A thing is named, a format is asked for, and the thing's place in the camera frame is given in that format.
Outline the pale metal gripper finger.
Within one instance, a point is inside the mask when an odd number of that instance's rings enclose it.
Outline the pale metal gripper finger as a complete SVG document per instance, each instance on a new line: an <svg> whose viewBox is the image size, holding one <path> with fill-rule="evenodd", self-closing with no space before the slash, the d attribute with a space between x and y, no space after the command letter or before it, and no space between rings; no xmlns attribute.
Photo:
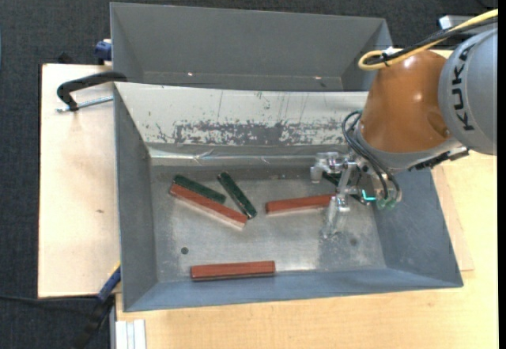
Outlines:
<svg viewBox="0 0 506 349"><path fill-rule="evenodd" d="M322 237L330 238L338 232L338 201L336 196L330 198L326 211L326 220L322 228Z"/></svg>
<svg viewBox="0 0 506 349"><path fill-rule="evenodd" d="M334 219L332 221L332 234L341 233L350 213L350 207L343 199L336 199L334 203Z"/></svg>

